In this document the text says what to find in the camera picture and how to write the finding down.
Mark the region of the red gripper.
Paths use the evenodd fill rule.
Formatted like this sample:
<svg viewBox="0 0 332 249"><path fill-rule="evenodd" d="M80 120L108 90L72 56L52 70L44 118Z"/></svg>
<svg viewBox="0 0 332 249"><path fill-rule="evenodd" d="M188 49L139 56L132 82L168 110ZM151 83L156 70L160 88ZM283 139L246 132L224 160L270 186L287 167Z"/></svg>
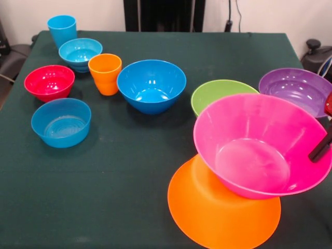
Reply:
<svg viewBox="0 0 332 249"><path fill-rule="evenodd" d="M324 104L324 113L327 116L332 116L332 92L326 98ZM327 152L331 144L331 133L327 133L326 136L316 145L316 147L308 155L310 161L318 162Z"/></svg>

